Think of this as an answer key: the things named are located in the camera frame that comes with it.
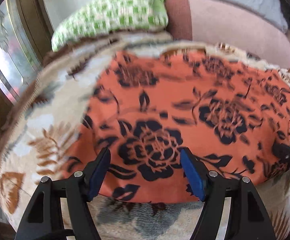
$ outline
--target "green pillow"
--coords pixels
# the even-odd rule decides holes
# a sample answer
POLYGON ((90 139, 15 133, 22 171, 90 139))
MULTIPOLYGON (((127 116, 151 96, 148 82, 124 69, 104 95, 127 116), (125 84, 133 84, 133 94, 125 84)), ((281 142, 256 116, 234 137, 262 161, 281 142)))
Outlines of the green pillow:
POLYGON ((164 0, 93 0, 54 32, 53 51, 68 41, 124 29, 161 30, 168 24, 164 0))

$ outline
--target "metal pin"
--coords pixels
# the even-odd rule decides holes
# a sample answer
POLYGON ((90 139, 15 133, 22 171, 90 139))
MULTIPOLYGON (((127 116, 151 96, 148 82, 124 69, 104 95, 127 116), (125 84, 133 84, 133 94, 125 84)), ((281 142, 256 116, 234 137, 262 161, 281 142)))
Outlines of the metal pin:
POLYGON ((74 173, 74 176, 75 176, 76 178, 82 177, 82 175, 83 175, 83 172, 82 172, 82 171, 76 171, 76 172, 74 173))
POLYGON ((41 181, 42 183, 46 183, 47 181, 49 181, 49 177, 44 176, 44 177, 42 177, 42 178, 40 179, 40 181, 41 181))
POLYGON ((245 183, 249 183, 251 181, 249 177, 243 177, 242 180, 245 183))
POLYGON ((216 171, 210 171, 208 174, 214 178, 218 175, 218 173, 216 171))

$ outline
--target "orange fabric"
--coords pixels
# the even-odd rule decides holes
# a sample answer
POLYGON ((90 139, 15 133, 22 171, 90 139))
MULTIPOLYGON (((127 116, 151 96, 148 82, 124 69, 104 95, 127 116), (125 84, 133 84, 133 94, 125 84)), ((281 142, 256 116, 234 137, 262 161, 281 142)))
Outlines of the orange fabric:
POLYGON ((118 52, 100 76, 65 177, 102 147, 111 167, 100 194, 139 203, 197 200, 180 165, 188 147, 208 169, 259 184, 287 169, 272 145, 290 145, 290 88, 260 71, 201 51, 160 59, 118 52))

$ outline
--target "pink cushion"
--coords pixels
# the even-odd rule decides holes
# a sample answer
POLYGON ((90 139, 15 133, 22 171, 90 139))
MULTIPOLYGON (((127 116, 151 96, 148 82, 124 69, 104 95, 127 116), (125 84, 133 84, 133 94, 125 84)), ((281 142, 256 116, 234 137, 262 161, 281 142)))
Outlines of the pink cushion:
POLYGON ((192 33, 193 41, 203 41, 209 44, 224 42, 265 59, 270 64, 281 68, 290 68, 290 42, 279 29, 263 20, 261 17, 235 5, 219 0, 188 0, 191 25, 185 25, 184 13, 174 13, 178 3, 184 10, 187 3, 181 0, 166 0, 165 6, 169 19, 173 23, 173 31, 178 39, 189 39, 192 33))

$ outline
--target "blue gripper pad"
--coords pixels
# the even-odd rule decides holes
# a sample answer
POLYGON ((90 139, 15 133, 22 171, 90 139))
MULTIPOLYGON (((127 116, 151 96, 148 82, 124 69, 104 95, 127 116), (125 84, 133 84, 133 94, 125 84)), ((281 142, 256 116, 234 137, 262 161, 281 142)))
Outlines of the blue gripper pad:
POLYGON ((97 166, 93 172, 93 175, 89 179, 89 201, 93 200, 101 189, 106 172, 108 171, 110 165, 110 151, 106 150, 103 156, 98 156, 96 158, 95 162, 97 163, 97 166))
POLYGON ((192 188, 193 194, 198 197, 200 201, 204 202, 206 198, 206 192, 204 189, 205 183, 196 172, 195 166, 185 150, 181 150, 181 165, 192 188))

